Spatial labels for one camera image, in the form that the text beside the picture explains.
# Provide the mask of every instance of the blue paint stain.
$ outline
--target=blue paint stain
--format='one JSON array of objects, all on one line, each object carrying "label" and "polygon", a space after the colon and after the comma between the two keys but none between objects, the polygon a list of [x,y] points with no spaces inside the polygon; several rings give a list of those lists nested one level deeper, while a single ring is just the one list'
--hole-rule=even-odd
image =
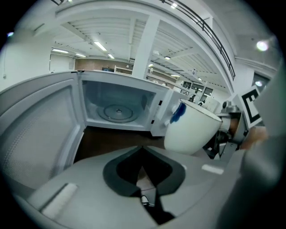
[{"label": "blue paint stain", "polygon": [[181,102],[178,109],[176,110],[176,112],[171,117],[170,123],[177,122],[180,119],[180,117],[185,113],[186,108],[187,108],[186,104]]}]

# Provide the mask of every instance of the railing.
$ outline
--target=railing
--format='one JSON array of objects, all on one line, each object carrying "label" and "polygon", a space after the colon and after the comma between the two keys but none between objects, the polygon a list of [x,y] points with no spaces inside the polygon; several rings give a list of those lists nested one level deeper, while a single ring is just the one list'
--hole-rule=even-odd
[{"label": "railing", "polygon": [[198,16],[193,10],[191,10],[188,6],[186,6],[184,3],[180,1],[172,1],[172,0],[159,0],[162,3],[168,4],[172,6],[173,4],[176,4],[176,7],[173,7],[174,9],[179,10],[183,14],[185,14],[188,18],[190,18],[192,21],[194,21],[198,26],[201,27],[201,29],[209,36],[209,38],[213,41],[215,46],[219,49],[220,54],[223,56],[225,62],[227,63],[228,70],[231,74],[232,80],[234,80],[234,77],[236,76],[233,66],[231,64],[231,61],[227,55],[227,52],[225,51],[225,48],[221,44],[218,37],[215,35],[214,31],[209,27],[205,21]]}]

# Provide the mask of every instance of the white cup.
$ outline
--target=white cup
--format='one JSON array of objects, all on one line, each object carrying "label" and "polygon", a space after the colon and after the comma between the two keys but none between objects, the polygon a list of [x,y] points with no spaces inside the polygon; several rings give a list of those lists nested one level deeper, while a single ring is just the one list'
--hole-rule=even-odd
[{"label": "white cup", "polygon": [[215,135],[222,120],[197,104],[180,101],[168,125],[164,145],[166,150],[191,155]]}]

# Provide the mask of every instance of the ceiling light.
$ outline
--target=ceiling light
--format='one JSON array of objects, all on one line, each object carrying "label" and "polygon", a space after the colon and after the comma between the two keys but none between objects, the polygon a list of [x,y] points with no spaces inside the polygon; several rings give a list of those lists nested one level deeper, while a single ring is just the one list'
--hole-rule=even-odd
[{"label": "ceiling light", "polygon": [[79,53],[76,53],[76,55],[78,55],[80,57],[86,57],[85,55],[82,55],[82,54],[79,54]]},{"label": "ceiling light", "polygon": [[11,37],[13,34],[14,32],[7,33],[7,37]]},{"label": "ceiling light", "polygon": [[268,45],[266,42],[264,41],[259,41],[256,44],[256,47],[260,50],[260,51],[266,51],[268,49]]},{"label": "ceiling light", "polygon": [[178,5],[176,3],[173,3],[173,5],[171,5],[172,9],[175,9]]},{"label": "ceiling light", "polygon": [[68,53],[68,51],[64,51],[64,50],[60,50],[60,49],[56,49],[56,48],[53,48],[52,51],[62,52],[62,53]]},{"label": "ceiling light", "polygon": [[261,87],[261,86],[262,86],[261,81],[256,81],[255,84],[256,84],[258,87]]},{"label": "ceiling light", "polygon": [[108,56],[109,56],[111,59],[114,59],[114,57],[113,57],[111,54],[108,54]]},{"label": "ceiling light", "polygon": [[104,48],[99,42],[96,41],[95,44],[96,44],[98,47],[100,47],[103,51],[107,51],[107,49]]}]

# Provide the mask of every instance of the glass turntable plate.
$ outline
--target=glass turntable plate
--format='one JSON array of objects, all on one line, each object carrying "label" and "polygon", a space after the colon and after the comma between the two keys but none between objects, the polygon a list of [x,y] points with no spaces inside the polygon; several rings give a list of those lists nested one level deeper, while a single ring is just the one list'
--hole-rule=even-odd
[{"label": "glass turntable plate", "polygon": [[129,123],[138,118],[138,112],[125,105],[111,104],[97,108],[98,115],[113,123]]}]

